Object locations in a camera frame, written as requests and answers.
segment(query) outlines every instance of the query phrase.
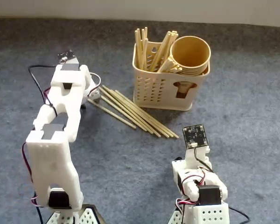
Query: black wire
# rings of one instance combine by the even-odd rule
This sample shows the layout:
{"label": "black wire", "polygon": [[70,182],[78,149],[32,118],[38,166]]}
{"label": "black wire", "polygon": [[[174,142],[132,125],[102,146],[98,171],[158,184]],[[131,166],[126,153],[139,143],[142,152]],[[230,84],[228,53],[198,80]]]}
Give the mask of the black wire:
{"label": "black wire", "polygon": [[247,214],[243,213],[242,211],[239,211],[239,210],[237,210],[237,209],[235,209],[235,208],[233,208],[233,207],[230,207],[230,206],[229,206],[229,209],[230,209],[230,210],[233,210],[233,211],[236,211],[237,213],[239,213],[239,214],[241,214],[242,216],[245,216],[245,217],[247,218],[246,221],[243,221],[243,222],[241,222],[240,224],[246,224],[246,223],[248,223],[248,222],[251,221],[250,217],[249,217]]}
{"label": "black wire", "polygon": [[185,214],[185,205],[183,205],[183,208],[182,208],[182,224],[183,224],[183,216]]}
{"label": "black wire", "polygon": [[197,150],[196,150],[196,147],[194,148],[194,156],[195,156],[195,159],[200,162],[202,165],[204,165],[210,172],[214,172],[205,162],[203,162],[202,160],[198,159],[197,158]]}
{"label": "black wire", "polygon": [[49,106],[53,108],[54,113],[55,113],[55,115],[56,115],[56,117],[57,117],[58,114],[57,114],[56,108],[53,106],[53,104],[52,104],[51,101],[49,100],[48,96],[42,91],[41,86],[39,85],[39,83],[38,83],[36,77],[33,75],[32,71],[31,71],[32,68],[55,68],[55,67],[56,67],[56,65],[34,64],[34,65],[30,65],[30,66],[28,67],[28,71],[29,71],[29,73],[30,73],[30,75],[31,75],[31,77],[32,77],[32,79],[33,79],[33,81],[35,82],[35,84],[36,84],[36,86],[37,86],[39,92],[40,92],[41,95],[42,95],[43,103],[46,104],[46,99],[47,99],[48,102],[49,102]]}
{"label": "black wire", "polygon": [[41,224],[43,224],[41,210],[37,206],[36,206],[36,210],[37,210],[37,213],[38,213],[38,216],[39,216],[39,221],[41,222]]}

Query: white wall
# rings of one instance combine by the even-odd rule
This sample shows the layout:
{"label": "white wall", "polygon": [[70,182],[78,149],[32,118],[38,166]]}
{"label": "white wall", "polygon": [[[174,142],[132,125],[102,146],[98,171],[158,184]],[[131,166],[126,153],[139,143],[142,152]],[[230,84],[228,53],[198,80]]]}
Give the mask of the white wall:
{"label": "white wall", "polygon": [[280,26],[280,0],[0,0],[0,16]]}

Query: circuit board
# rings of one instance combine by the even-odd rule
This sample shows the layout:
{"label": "circuit board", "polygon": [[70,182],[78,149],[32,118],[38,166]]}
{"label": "circuit board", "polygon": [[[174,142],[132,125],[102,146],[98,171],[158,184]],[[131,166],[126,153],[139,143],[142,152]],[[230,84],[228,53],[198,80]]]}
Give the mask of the circuit board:
{"label": "circuit board", "polygon": [[182,133],[187,149],[208,145],[205,130],[202,124],[184,127],[182,129]]}

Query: gray carpet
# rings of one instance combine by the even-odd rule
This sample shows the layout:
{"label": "gray carpet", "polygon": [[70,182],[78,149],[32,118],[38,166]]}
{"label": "gray carpet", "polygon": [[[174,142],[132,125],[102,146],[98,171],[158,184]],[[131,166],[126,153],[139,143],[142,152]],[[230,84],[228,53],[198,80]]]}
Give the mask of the gray carpet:
{"label": "gray carpet", "polygon": [[[39,223],[20,147],[42,105],[28,74],[74,50],[103,83],[133,94],[133,31],[148,26],[161,41],[167,30],[197,35],[211,46],[211,75],[189,112],[147,110],[182,136],[203,123],[214,170],[229,189],[227,202],[255,224],[280,224],[280,28],[144,21],[0,19],[0,224]],[[52,69],[35,70],[49,85]],[[71,156],[85,202],[109,224],[166,224],[179,196],[170,162],[185,154],[183,138],[156,138],[87,105]],[[44,220],[49,211],[42,209]],[[231,212],[231,223],[244,218]]]}

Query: white perforated base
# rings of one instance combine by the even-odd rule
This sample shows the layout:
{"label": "white perforated base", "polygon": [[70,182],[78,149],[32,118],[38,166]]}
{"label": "white perforated base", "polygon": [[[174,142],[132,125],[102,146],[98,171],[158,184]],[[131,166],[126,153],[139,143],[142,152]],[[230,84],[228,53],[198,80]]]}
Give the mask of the white perforated base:
{"label": "white perforated base", "polygon": [[182,215],[179,211],[174,211],[168,224],[182,224]]}
{"label": "white perforated base", "polygon": [[[48,220],[47,224],[73,224],[73,217],[60,216],[60,213],[54,213]],[[81,224],[98,224],[96,217],[93,214],[92,209],[85,209],[83,214],[80,216]]]}
{"label": "white perforated base", "polygon": [[195,206],[194,224],[229,224],[228,204]]}

